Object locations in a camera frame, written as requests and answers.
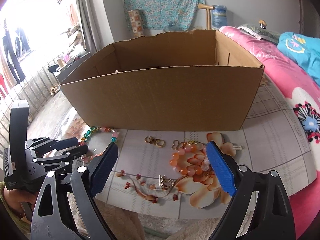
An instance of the bead bracelet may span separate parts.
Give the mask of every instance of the bead bracelet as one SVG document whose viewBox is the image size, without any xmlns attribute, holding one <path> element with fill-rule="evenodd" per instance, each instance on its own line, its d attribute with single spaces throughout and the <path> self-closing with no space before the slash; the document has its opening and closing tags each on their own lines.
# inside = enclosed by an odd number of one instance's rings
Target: bead bracelet
<svg viewBox="0 0 320 240">
<path fill-rule="evenodd" d="M 184 155 L 185 153 L 196 153 L 197 151 L 202 151 L 203 153 L 205 153 L 204 143 L 192 140 L 183 143 L 179 143 L 178 141 L 177 147 L 173 149 L 175 149 L 176 152 L 172 154 L 172 159 L 170 160 L 169 164 L 173 167 L 173 170 L 175 172 L 181 173 L 182 175 L 193 176 L 195 174 L 201 175 L 203 172 L 210 169 L 210 162 L 206 155 L 198 157 L 201 158 L 201 160 L 199 160 L 199 162 L 201 162 L 201 165 L 199 165 L 199 167 L 194 168 L 194 165 L 190 165 L 190 167 L 187 169 L 180 168 L 178 166 L 178 160 L 180 156 Z"/>
<path fill-rule="evenodd" d="M 96 126 L 89 126 L 89 127 L 90 127 L 90 130 L 87 130 L 87 132 L 83 135 L 79 145 L 87 144 L 88 141 L 91 139 L 91 136 L 97 132 L 112 132 L 111 142 L 114 142 L 114 143 L 117 142 L 119 132 L 116 129 L 113 129 L 110 127 L 96 127 Z"/>
</svg>

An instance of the wooden crutch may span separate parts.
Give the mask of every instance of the wooden crutch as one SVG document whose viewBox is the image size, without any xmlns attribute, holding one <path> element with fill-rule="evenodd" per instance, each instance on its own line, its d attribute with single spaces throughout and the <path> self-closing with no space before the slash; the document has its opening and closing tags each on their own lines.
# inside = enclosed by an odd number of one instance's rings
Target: wooden crutch
<svg viewBox="0 0 320 240">
<path fill-rule="evenodd" d="M 198 4 L 199 9 L 205 9 L 206 10 L 206 22 L 207 22 L 207 30 L 211 30 L 211 10 L 214 10 L 214 6 L 212 5 L 206 5 L 203 3 Z"/>
</svg>

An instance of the open cardboard box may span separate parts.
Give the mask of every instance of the open cardboard box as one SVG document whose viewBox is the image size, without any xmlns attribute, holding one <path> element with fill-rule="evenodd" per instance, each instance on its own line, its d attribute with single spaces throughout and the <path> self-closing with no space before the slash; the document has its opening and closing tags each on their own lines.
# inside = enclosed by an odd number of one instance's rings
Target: open cardboard box
<svg viewBox="0 0 320 240">
<path fill-rule="evenodd" d="M 106 46 L 67 76 L 61 90 L 91 126 L 239 130 L 263 68 L 218 31 L 167 32 Z"/>
</svg>

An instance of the robotic hand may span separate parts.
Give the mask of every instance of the robotic hand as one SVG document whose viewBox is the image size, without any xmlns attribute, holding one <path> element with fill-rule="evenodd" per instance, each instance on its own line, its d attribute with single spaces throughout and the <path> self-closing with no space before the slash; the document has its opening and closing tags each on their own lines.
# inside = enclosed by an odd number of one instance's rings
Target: robotic hand
<svg viewBox="0 0 320 240">
<path fill-rule="evenodd" d="M 78 146 L 77 138 L 59 141 L 49 137 L 27 140 L 29 105 L 26 100 L 14 101 L 10 114 L 9 143 L 4 150 L 4 182 L 7 190 L 22 189 L 30 193 L 41 189 L 45 176 L 49 171 L 57 174 L 69 173 L 72 161 L 88 152 L 88 146 Z M 52 150 L 65 151 L 60 156 L 43 158 Z M 22 203 L 26 218 L 32 220 L 29 203 Z"/>
<path fill-rule="evenodd" d="M 237 165 L 211 141 L 207 156 L 225 192 L 232 197 L 226 212 L 208 240 L 234 240 L 241 227 L 253 191 L 258 199 L 248 232 L 241 240 L 295 240 L 292 210 L 287 193 L 276 171 L 256 173 Z M 103 155 L 73 173 L 58 175 L 50 171 L 36 203 L 31 240 L 74 239 L 116 240 L 97 209 L 93 197 L 102 191 L 117 160 L 118 148 L 110 143 Z M 75 226 L 66 192 L 73 192 L 80 216 L 90 238 Z"/>
</svg>

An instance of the pink blanket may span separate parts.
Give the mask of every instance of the pink blanket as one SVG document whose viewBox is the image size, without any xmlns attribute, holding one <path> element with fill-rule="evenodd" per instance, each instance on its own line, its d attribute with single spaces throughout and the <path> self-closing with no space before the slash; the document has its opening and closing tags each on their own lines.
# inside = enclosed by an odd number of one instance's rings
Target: pink blanket
<svg viewBox="0 0 320 240">
<path fill-rule="evenodd" d="M 308 121 L 303 127 L 315 159 L 317 179 L 289 198 L 294 215 L 296 238 L 299 238 L 320 210 L 320 132 L 319 128 L 315 131 L 308 129 L 309 120 L 316 119 L 316 123 L 320 123 L 318 114 L 320 88 L 302 68 L 284 56 L 274 44 L 258 41 L 253 36 L 230 26 L 224 26 L 219 31 L 247 49 L 265 65 L 265 73 L 287 98 L 300 121 L 303 122 L 305 119 Z"/>
</svg>

